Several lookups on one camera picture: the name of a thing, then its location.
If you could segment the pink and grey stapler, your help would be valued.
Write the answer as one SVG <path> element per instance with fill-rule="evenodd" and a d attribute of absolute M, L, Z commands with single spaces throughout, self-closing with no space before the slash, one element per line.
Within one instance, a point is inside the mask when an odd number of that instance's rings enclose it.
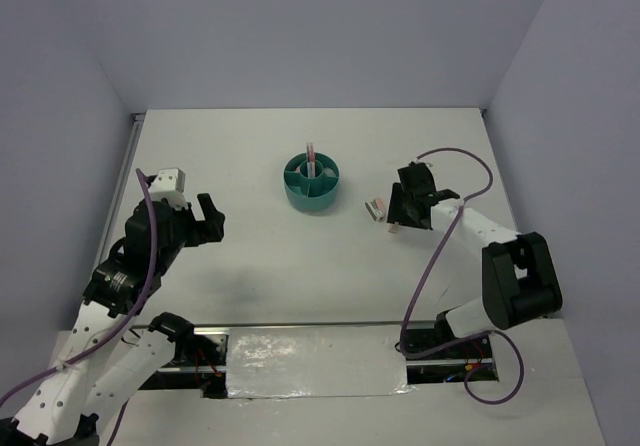
<path fill-rule="evenodd" d="M 386 220 L 386 207 L 381 198 L 367 201 L 365 208 L 375 222 L 384 222 Z"/>

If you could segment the red pen clear barrel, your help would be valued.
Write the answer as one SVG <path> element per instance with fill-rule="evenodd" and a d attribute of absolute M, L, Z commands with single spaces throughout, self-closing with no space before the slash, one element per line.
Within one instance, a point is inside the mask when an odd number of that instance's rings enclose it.
<path fill-rule="evenodd" d="M 316 177 L 316 160 L 315 150 L 312 142 L 306 144 L 306 164 L 307 164 L 307 177 L 314 179 Z"/>

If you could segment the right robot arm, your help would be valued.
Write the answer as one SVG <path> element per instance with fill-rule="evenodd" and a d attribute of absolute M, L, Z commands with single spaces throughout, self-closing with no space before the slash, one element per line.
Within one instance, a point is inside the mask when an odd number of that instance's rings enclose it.
<path fill-rule="evenodd" d="M 435 346 L 442 355 L 457 357 L 472 335 L 507 330 L 562 308 L 555 267 L 541 234 L 503 227 L 466 206 L 454 191 L 437 189 L 424 163 L 412 162 L 398 176 L 387 223 L 440 232 L 480 262 L 479 295 L 436 317 Z"/>

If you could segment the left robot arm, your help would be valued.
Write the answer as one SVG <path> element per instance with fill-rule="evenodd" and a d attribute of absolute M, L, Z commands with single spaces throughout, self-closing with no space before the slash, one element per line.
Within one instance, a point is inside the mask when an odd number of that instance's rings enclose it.
<path fill-rule="evenodd" d="M 169 312 L 152 319 L 116 363 L 109 361 L 179 253 L 224 237 L 225 216 L 206 193 L 197 197 L 204 216 L 195 218 L 182 170 L 136 176 L 143 198 L 123 237 L 94 269 L 57 359 L 5 395 L 36 387 L 14 416 L 2 420 L 4 445 L 97 445 L 107 426 L 120 426 L 130 398 L 166 365 L 207 366 L 215 378 L 223 375 L 225 346 Z"/>

